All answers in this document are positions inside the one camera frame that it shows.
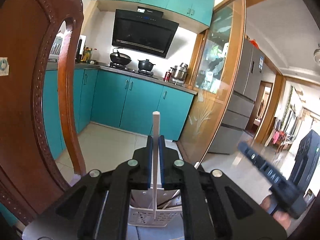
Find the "black gas stove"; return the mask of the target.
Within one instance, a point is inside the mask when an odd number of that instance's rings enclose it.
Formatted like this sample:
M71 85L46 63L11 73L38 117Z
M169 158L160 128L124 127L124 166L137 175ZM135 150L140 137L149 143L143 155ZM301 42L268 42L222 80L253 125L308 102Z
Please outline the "black gas stove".
M117 74L123 74L126 76L137 77L139 79L158 79L153 72L148 72L146 70L138 70L134 68L129 68L125 66L120 66L118 64L108 64L107 66L101 66L101 69L111 71Z

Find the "black clay pot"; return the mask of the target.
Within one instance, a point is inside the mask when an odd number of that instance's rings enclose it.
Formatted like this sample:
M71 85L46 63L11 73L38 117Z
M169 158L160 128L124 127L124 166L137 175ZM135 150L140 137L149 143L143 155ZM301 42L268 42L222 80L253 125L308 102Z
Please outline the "black clay pot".
M148 59L138 61L138 69L151 72L155 64L151 63Z

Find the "grey refrigerator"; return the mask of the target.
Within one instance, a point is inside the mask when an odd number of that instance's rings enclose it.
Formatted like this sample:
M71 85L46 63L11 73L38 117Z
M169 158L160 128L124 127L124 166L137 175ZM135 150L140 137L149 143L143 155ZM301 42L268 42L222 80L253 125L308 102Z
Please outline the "grey refrigerator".
M263 66L264 54L244 40L232 96L208 153L233 154L238 142L248 138L245 128L257 99Z

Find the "white chopstick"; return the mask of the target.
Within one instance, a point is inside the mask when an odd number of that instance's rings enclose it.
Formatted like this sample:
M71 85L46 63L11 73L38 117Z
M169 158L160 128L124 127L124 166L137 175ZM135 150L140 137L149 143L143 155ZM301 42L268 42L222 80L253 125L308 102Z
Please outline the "white chopstick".
M160 131L160 112L155 111L152 113L153 127L152 127L152 210L153 219L155 220L157 215L157 178L158 178L158 156L159 156L159 131Z

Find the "red thermos cup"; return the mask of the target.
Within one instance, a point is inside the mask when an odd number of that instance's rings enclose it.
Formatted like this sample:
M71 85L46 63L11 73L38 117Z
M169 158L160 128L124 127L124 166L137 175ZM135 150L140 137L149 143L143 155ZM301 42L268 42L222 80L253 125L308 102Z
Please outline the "red thermos cup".
M171 76L171 71L167 71L167 72L165 73L165 76L164 76L164 78L163 78L163 81L164 81L164 82L168 82L168 81L170 80L170 76Z

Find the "black wok with lid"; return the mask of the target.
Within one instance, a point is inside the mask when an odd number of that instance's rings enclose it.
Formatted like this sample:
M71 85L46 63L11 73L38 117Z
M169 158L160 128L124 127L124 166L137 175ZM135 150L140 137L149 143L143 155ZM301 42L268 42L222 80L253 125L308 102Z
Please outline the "black wok with lid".
M115 64L127 66L132 61L131 57L126 54L120 53L119 49L121 49L121 47L113 48L113 51L110 54L110 60Z

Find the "teal lower kitchen cabinets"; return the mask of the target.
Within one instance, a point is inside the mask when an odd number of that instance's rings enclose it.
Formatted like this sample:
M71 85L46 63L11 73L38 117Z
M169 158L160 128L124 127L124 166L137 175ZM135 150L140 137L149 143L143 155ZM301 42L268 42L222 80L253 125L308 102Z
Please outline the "teal lower kitchen cabinets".
M152 133L152 113L161 114L160 134L177 141L194 95L102 69L76 69L73 105L76 132L90 122L142 135Z

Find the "wooden glass sliding door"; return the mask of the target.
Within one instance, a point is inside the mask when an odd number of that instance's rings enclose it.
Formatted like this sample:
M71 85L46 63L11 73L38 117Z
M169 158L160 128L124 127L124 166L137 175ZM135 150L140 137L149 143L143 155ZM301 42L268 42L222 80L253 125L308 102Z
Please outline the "wooden glass sliding door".
M189 77L196 95L177 142L183 158L200 163L212 144L231 99L245 38L246 0L214 9L210 27L198 37Z

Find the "carved wooden chair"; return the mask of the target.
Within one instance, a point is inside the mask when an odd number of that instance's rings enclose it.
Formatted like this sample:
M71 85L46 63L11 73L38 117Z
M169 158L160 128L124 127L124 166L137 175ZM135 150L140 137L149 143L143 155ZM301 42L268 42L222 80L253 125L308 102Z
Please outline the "carved wooden chair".
M73 107L82 0L1 0L1 203L29 224L68 189L49 149L43 88L61 24L67 33L57 67L61 134L76 175L86 167Z

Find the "dish rack with plates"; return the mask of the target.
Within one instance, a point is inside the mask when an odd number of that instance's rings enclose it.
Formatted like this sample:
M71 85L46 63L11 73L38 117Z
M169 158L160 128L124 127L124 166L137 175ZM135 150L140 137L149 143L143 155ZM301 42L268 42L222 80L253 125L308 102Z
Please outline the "dish rack with plates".
M63 42L63 38L62 37L56 37L54 42L53 42L53 45L52 45L52 48L50 50L50 53L49 53L49 57L48 57L48 60L50 61L58 61L59 59L59 56L60 56L60 52L61 52L61 47L62 47L62 42Z

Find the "black range hood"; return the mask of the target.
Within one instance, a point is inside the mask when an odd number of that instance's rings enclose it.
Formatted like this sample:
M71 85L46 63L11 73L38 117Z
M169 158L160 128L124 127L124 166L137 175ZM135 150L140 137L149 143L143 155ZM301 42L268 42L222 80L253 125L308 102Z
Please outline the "black range hood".
M179 24L150 14L117 9L112 46L165 58Z

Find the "black tall device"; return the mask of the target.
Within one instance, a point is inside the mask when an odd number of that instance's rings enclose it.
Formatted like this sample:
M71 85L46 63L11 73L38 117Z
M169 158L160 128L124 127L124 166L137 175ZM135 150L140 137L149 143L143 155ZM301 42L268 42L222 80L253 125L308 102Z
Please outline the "black tall device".
M319 160L319 134L313 129L300 141L295 164L289 177L300 192L305 193Z

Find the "condiment bottles on counter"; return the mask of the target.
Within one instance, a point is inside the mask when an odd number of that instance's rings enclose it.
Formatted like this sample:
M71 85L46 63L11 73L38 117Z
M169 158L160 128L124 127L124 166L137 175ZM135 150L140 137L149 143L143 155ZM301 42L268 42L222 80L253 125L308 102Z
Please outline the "condiment bottles on counter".
M86 36L80 35L76 50L76 63L97 64L98 49L86 46Z

